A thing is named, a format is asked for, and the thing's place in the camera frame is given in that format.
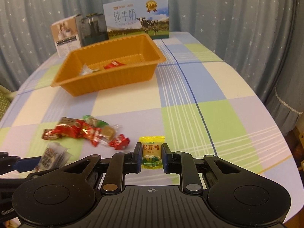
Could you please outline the red double-happiness candy packet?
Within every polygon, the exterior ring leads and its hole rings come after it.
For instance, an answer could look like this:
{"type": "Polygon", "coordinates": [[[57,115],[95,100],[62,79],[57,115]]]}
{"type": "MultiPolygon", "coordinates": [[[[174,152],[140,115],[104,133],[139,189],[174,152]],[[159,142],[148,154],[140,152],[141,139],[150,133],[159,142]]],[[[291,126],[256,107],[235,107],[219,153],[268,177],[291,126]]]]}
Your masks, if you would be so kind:
{"type": "Polygon", "coordinates": [[[111,68],[115,68],[115,67],[122,67],[125,66],[124,63],[121,63],[119,61],[113,60],[110,63],[108,63],[107,65],[104,66],[105,70],[111,69],[111,68]]]}

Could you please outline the orange plastic tray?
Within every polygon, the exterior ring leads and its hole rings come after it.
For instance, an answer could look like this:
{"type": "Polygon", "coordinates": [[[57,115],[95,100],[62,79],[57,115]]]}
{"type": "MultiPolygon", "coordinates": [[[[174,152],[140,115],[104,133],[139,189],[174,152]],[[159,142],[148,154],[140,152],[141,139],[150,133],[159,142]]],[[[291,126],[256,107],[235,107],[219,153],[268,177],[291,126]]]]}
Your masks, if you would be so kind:
{"type": "Polygon", "coordinates": [[[95,43],[68,54],[51,86],[72,96],[152,79],[164,54],[147,34],[95,43]]]}

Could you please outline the green clear candy packet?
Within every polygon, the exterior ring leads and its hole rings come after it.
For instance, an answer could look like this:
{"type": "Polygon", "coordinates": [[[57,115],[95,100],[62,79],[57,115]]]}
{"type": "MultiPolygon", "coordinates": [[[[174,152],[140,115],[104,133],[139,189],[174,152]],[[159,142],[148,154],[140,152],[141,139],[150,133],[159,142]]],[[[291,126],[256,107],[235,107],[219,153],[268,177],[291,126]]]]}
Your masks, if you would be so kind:
{"type": "Polygon", "coordinates": [[[84,123],[81,128],[81,137],[88,139],[94,147],[99,144],[109,144],[121,128],[120,125],[110,125],[103,120],[99,120],[91,115],[82,117],[84,123]]]}

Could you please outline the white product box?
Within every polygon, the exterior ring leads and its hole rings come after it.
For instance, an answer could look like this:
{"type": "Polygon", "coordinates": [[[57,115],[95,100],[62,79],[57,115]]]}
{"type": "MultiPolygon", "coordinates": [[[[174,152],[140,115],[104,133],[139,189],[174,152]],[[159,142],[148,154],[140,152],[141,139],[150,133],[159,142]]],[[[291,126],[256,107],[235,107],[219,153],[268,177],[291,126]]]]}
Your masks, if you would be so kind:
{"type": "Polygon", "coordinates": [[[51,33],[59,58],[65,57],[71,51],[81,48],[81,39],[79,37],[81,18],[80,14],[75,14],[51,24],[51,33]]]}

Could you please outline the clear grey snack packet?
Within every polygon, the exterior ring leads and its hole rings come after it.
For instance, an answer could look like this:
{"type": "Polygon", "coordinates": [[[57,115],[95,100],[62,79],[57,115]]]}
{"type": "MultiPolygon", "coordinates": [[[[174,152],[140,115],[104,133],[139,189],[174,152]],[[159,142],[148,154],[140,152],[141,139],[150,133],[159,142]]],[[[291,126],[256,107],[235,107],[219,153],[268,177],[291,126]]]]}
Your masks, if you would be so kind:
{"type": "Polygon", "coordinates": [[[71,156],[67,148],[58,142],[50,142],[33,172],[64,167],[71,156]]]}

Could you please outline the long red snack packet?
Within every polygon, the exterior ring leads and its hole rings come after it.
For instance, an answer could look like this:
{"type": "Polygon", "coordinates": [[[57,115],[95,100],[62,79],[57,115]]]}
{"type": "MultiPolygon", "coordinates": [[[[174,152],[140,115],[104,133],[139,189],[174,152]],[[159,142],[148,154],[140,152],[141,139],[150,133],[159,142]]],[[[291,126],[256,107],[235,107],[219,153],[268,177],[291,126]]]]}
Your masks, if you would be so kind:
{"type": "Polygon", "coordinates": [[[53,129],[45,129],[43,140],[60,139],[69,137],[72,139],[87,139],[96,147],[102,139],[101,128],[95,127],[85,120],[63,117],[53,129]]]}

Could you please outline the blue star curtain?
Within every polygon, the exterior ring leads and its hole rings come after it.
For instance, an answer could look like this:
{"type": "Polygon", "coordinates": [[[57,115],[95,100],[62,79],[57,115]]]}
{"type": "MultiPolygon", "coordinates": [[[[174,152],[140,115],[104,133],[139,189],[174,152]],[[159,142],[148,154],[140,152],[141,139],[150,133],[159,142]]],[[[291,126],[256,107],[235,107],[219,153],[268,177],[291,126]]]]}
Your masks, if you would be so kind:
{"type": "MultiPolygon", "coordinates": [[[[14,92],[56,49],[50,25],[122,0],[1,0],[1,85],[14,92]]],[[[303,113],[303,0],[169,0],[169,27],[187,31],[230,64],[283,134],[303,113]]]]}

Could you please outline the checkered tablecloth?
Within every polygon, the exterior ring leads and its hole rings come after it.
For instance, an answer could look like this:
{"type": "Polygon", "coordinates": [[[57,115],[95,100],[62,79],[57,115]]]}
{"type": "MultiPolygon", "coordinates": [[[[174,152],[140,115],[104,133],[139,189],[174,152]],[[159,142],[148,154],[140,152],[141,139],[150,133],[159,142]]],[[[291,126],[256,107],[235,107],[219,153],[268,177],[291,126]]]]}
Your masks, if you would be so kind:
{"type": "Polygon", "coordinates": [[[63,59],[52,55],[24,82],[1,120],[1,150],[22,158],[41,155],[44,129],[60,118],[92,115],[129,137],[163,135],[172,151],[214,154],[284,186],[287,215],[303,207],[303,185],[291,151],[268,110],[226,62],[186,32],[156,40],[166,61],[145,82],[71,96],[51,87],[63,59]]]}

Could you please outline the blue milk carton box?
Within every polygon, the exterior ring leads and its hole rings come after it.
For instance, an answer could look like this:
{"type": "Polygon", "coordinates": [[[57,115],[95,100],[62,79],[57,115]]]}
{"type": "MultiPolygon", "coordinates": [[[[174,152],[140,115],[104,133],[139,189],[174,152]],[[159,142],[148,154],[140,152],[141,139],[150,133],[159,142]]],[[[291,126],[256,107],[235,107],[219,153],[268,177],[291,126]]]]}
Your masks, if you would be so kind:
{"type": "Polygon", "coordinates": [[[103,5],[110,39],[146,33],[169,38],[169,0],[123,0],[103,5]]]}

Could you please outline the yellow green candy packet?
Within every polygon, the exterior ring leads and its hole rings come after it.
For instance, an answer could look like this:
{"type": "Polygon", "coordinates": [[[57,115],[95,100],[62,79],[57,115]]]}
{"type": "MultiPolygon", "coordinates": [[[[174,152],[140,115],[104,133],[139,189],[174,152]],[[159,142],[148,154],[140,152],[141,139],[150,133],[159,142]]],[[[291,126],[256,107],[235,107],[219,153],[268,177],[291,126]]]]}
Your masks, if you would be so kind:
{"type": "Polygon", "coordinates": [[[139,138],[142,144],[142,167],[145,169],[162,168],[161,145],[165,142],[165,136],[142,136],[139,138]]]}

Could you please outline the white silver snack wrapper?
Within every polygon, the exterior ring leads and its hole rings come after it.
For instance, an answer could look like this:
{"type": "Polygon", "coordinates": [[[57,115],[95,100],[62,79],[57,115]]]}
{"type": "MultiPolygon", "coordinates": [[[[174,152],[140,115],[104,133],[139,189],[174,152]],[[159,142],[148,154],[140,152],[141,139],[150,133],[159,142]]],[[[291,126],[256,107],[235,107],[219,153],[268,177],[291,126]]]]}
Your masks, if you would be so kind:
{"type": "Polygon", "coordinates": [[[84,64],[79,75],[84,76],[84,75],[92,74],[92,73],[98,72],[98,71],[100,71],[99,68],[92,69],[92,68],[88,67],[86,64],[84,64]]]}

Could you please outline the small red candy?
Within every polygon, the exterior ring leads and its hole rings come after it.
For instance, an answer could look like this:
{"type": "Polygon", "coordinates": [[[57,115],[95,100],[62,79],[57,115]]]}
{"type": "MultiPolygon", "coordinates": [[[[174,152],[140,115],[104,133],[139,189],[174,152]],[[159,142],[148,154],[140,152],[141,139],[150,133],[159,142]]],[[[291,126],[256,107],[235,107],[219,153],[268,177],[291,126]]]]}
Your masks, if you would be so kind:
{"type": "Polygon", "coordinates": [[[129,143],[130,139],[128,137],[125,137],[124,134],[119,134],[108,145],[115,150],[124,150],[128,147],[129,143]]]}

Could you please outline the green patterned sofa cushion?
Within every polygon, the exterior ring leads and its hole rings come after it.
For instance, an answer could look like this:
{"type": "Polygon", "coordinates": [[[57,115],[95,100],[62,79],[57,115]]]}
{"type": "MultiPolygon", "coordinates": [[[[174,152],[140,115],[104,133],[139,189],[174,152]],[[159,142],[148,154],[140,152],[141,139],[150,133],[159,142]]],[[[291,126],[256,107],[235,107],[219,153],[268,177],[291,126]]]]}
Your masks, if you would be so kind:
{"type": "Polygon", "coordinates": [[[0,120],[4,117],[4,114],[8,110],[8,107],[15,98],[17,92],[11,92],[4,86],[0,85],[0,120]]]}

